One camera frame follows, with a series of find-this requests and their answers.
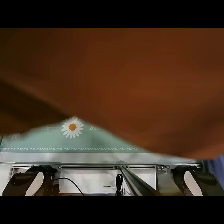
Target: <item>white daisy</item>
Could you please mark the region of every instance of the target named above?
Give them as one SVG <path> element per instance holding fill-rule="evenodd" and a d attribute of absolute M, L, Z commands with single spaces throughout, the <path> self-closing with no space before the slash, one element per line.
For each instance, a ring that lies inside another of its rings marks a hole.
<path fill-rule="evenodd" d="M 83 130 L 83 126 L 84 125 L 78 118 L 72 117 L 65 121 L 62 125 L 62 131 L 64 132 L 63 135 L 65 135 L 66 138 L 75 138 L 76 136 L 82 134 L 81 130 Z"/>

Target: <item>metal bar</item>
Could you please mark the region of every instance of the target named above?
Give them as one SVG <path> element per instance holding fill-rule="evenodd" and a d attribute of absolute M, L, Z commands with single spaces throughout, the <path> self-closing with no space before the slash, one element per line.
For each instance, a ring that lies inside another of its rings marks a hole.
<path fill-rule="evenodd" d="M 145 183 L 141 178 L 128 170 L 126 167 L 121 166 L 120 171 L 134 196 L 160 196 L 160 193 Z"/>

